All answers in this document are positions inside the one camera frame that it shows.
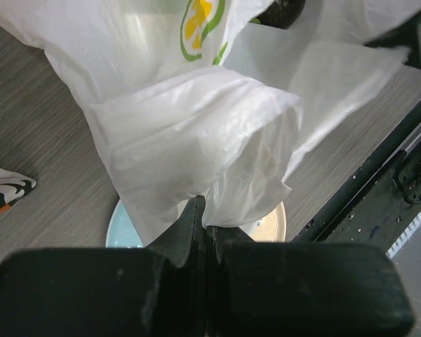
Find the table surface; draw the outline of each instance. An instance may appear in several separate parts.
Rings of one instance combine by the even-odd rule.
[[[288,237],[329,200],[421,99],[421,72],[403,67],[372,103],[346,119],[291,176]],[[0,262],[11,251],[103,246],[118,201],[84,116],[43,51],[0,28],[0,167],[38,187],[0,216]]]

